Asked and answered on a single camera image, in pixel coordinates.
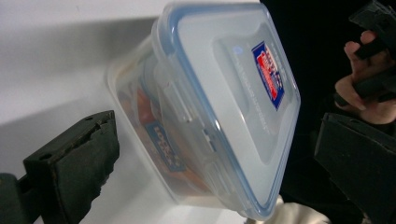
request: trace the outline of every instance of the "plastic food container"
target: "plastic food container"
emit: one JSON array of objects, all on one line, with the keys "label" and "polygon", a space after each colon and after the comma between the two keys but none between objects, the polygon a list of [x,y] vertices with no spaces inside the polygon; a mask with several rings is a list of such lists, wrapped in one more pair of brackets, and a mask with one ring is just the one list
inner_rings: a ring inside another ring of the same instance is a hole
[{"label": "plastic food container", "polygon": [[271,216],[300,95],[265,5],[173,4],[109,87],[180,203]]}]

